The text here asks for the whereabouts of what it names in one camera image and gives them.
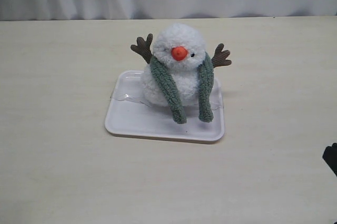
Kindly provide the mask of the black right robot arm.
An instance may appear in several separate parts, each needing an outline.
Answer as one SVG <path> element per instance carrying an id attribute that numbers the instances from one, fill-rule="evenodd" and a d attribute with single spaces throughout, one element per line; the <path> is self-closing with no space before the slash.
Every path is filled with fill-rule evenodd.
<path id="1" fill-rule="evenodd" d="M 337 143 L 333 143 L 330 146 L 327 146 L 323 152 L 322 158 L 328 167 L 333 171 L 337 176 Z"/>

